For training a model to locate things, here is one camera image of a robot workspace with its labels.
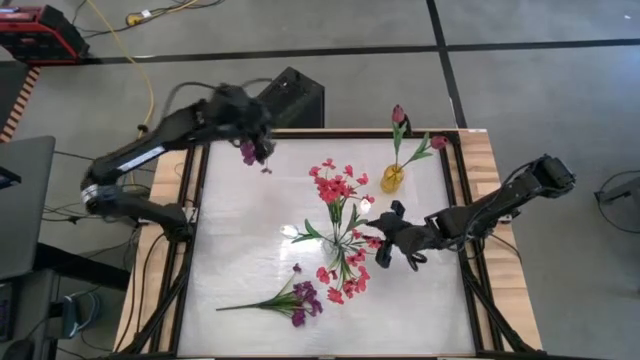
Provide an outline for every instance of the artificial flower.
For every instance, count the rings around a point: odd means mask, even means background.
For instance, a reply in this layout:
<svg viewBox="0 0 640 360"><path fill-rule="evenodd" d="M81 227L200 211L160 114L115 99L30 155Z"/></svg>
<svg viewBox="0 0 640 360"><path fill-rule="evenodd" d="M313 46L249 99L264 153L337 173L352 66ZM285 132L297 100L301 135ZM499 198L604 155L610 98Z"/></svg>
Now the artificial flower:
<svg viewBox="0 0 640 360"><path fill-rule="evenodd" d="M353 167L351 165L347 165L344 167L344 173L348 176L348 177L353 177Z"/></svg>
<svg viewBox="0 0 640 360"><path fill-rule="evenodd" d="M369 177L367 177L367 173L363 173L362 177L356 180L360 185L367 185L369 182Z"/></svg>
<svg viewBox="0 0 640 360"><path fill-rule="evenodd" d="M328 158L327 161L323 162L322 166L328 167L331 170L334 170L336 168L336 166L333 165L333 159L331 159L331 158Z"/></svg>
<svg viewBox="0 0 640 360"><path fill-rule="evenodd" d="M309 170L309 175L313 177L317 177L319 172L320 172L320 167L314 166L311 168L311 170Z"/></svg>
<svg viewBox="0 0 640 360"><path fill-rule="evenodd" d="M327 269L324 268L324 266L318 268L318 271L316 271L316 277L318 278L318 280L320 280L321 283L329 284L329 282L331 281L329 279L329 273L327 272Z"/></svg>
<svg viewBox="0 0 640 360"><path fill-rule="evenodd" d="M374 202L376 202L376 198L374 198L373 196L369 196L369 194L363 196L362 198L367 200L370 204L373 204Z"/></svg>
<svg viewBox="0 0 640 360"><path fill-rule="evenodd" d="M404 109L400 105L396 105L393 107L393 112L391 112L391 121L396 124L401 123L404 120L405 114Z"/></svg>
<svg viewBox="0 0 640 360"><path fill-rule="evenodd" d="M446 137L441 136L441 135L436 135L436 136L431 138L431 147L434 150L444 149L447 146L448 142L449 142L449 140L447 140Z"/></svg>
<svg viewBox="0 0 640 360"><path fill-rule="evenodd" d="M336 290L335 288L330 287L327 295L327 299L329 299L329 301L338 303L340 305L344 304L344 300L342 300L342 292Z"/></svg>

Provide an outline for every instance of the floor tile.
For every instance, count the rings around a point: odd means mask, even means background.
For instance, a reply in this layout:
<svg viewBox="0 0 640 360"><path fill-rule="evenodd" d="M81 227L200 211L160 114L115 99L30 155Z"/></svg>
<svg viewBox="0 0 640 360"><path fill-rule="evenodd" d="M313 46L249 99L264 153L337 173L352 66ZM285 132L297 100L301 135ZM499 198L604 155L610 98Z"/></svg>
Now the floor tile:
<svg viewBox="0 0 640 360"><path fill-rule="evenodd" d="M238 84L276 77L287 66L325 86L327 127L387 127L397 103L411 115L414 127L454 126L435 54L146 64L156 99L154 119L178 83ZM253 85L248 92L257 95L264 86ZM206 89L184 88L172 109L209 96ZM131 65L45 68L15 136L53 135L58 150L96 157L135 139L148 106L146 85Z"/></svg>
<svg viewBox="0 0 640 360"><path fill-rule="evenodd" d="M49 4L71 21L81 1L15 0L14 4ZM94 1L115 28L125 26L129 13L170 4L158 0ZM89 4L80 10L76 25L106 29ZM119 35L132 55L434 43L429 12L422 0L230 0L169 14ZM88 43L95 56L122 56L109 34Z"/></svg>
<svg viewBox="0 0 640 360"><path fill-rule="evenodd" d="M553 354L636 356L640 322L630 314L640 312L640 241L605 222L593 192L614 173L640 168L638 59L637 48L452 56L469 126L489 130L503 179L545 153L577 175L571 193L536 199L514 221L542 343ZM605 211L640 229L632 203Z"/></svg>
<svg viewBox="0 0 640 360"><path fill-rule="evenodd" d="M637 38L631 0L436 0L447 44Z"/></svg>

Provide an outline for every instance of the small yellow vase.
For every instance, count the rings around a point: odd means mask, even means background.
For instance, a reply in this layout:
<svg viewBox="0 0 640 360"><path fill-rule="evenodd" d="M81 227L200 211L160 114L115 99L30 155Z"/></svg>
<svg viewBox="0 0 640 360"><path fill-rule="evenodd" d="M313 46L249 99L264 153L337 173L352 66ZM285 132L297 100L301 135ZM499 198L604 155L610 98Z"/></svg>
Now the small yellow vase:
<svg viewBox="0 0 640 360"><path fill-rule="evenodd" d="M380 188L387 194L393 194L402 185L402 180L404 180L404 169L396 164L389 165L380 180Z"/></svg>

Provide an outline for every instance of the cable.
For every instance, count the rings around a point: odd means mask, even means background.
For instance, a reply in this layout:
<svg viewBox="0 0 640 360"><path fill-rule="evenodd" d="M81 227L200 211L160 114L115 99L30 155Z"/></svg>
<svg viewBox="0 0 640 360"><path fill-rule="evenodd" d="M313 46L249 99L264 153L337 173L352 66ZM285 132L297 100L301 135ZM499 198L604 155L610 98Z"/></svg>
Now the cable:
<svg viewBox="0 0 640 360"><path fill-rule="evenodd" d="M610 176L603 184L602 186L600 186L600 190L598 190L598 193L603 193L604 192L604 188L609 185L609 183L611 181L613 181L613 179L617 178L618 176L622 176L622 175L628 175L628 174L637 174L640 173L640 170L627 170L627 171L621 171L617 174L613 174L612 176ZM640 234L640 230L633 230L633 229L626 229L623 228L619 225L617 225L616 223L614 223L611 219L609 219L607 217L607 215L605 215L604 210L602 210L602 204L600 203L600 201L598 200L598 211L600 212L600 215L602 215L602 218L608 222L611 226L613 226L614 228L622 231L622 232L626 232L629 234Z"/></svg>
<svg viewBox="0 0 640 360"><path fill-rule="evenodd" d="M142 319L142 304L144 304L144 283L147 275L147 264L149 263L149 259L151 258L151 253L153 252L153 248L156 247L156 244L162 237L164 233L158 235L158 237L153 241L151 247L149 248L149 252L147 252L147 256L144 259L144 265L142 266L142 284L140 285L140 306L138 307L138 323L136 324L136 332L140 331L140 321Z"/></svg>
<svg viewBox="0 0 640 360"><path fill-rule="evenodd" d="M178 94L178 91L180 91L180 89L182 89L185 86L200 86L200 87L211 89L211 90L217 89L216 86L201 83L198 81L187 81L174 86L173 89L171 89L171 91L169 92L169 96L167 96L167 101L164 103L164 107L162 108L162 113L160 114L161 119L164 119L165 117L167 117L167 115L169 114L169 110L171 109L171 104L173 103L173 99L176 97L176 94Z"/></svg>
<svg viewBox="0 0 640 360"><path fill-rule="evenodd" d="M102 347L99 347L99 346L95 346L95 345L89 344L89 342L87 341L87 339L85 339L85 338L84 338L84 331L80 332L80 340L82 340L82 342L83 342L85 345L87 345L88 347L90 347L90 348L92 348L92 349L94 349L94 350L100 350L100 351L104 351L104 352L111 353L111 350L110 350L110 349L106 349L106 348L102 348Z"/></svg>
<svg viewBox="0 0 640 360"><path fill-rule="evenodd" d="M122 41L120 40L120 37L118 36L116 31L113 29L113 26L111 26L109 21L107 21L107 19L104 17L104 15L102 15L102 12L100 12L100 10L96 6L96 4L93 3L93 0L87 0L87 1L89 2L89 5L91 5L91 7L93 8L93 11L95 11L96 15L98 15L98 17L107 26L107 28L109 29L109 31L113 35L113 38L115 39L116 44L118 45L120 50L122 50L122 53L124 54L124 56L127 58L127 60L129 60L129 62L131 62L131 64L133 64L138 69L138 71L140 72L140 75L142 75L142 78L144 79L145 83L147 84L147 89L149 90L149 110L147 111L147 116L145 117L144 121L142 122L142 125L146 126L149 123L149 121L151 120L151 116L153 115L153 108L155 106L155 98L154 98L154 95L153 95L153 87L151 86L151 80L149 80L149 76L147 76L147 73L144 71L142 66L140 66L140 64L138 64L135 60L133 60L133 58L129 55L129 52L127 51L125 46L122 44ZM138 130L138 139L140 139L143 134L144 134L144 132L142 130ZM129 174L131 175L131 183L135 184L135 177L133 175L133 171L130 172Z"/></svg>
<svg viewBox="0 0 640 360"><path fill-rule="evenodd" d="M495 234L491 234L490 236L495 238L496 240L502 242L503 244L507 245L508 247L510 247L511 250L513 250L513 252L518 257L518 260L520 260L520 263L522 263L522 257L520 256L520 251L518 251L518 249L515 246L509 244L506 240L502 239L501 237L499 237L499 236L497 236Z"/></svg>
<svg viewBox="0 0 640 360"><path fill-rule="evenodd" d="M63 353L67 353L67 354L69 354L69 355L73 355L73 356L75 356L75 357L77 357L77 358L80 358L80 359L86 359L84 356L82 356L82 355L80 355L80 354L76 354L76 353L71 352L71 351L69 351L69 350L65 350L65 349L63 349L63 348L61 348L61 347L58 347L58 350L62 351Z"/></svg>

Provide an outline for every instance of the clear vase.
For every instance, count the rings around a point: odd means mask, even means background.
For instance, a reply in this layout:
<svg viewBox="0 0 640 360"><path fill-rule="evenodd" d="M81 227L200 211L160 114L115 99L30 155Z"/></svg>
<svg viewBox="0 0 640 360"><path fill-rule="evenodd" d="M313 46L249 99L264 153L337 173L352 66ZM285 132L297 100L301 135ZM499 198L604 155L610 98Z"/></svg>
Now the clear vase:
<svg viewBox="0 0 640 360"><path fill-rule="evenodd" d="M387 194L393 194L400 188L404 180L404 169L400 165L387 166L380 180L380 188Z"/></svg>

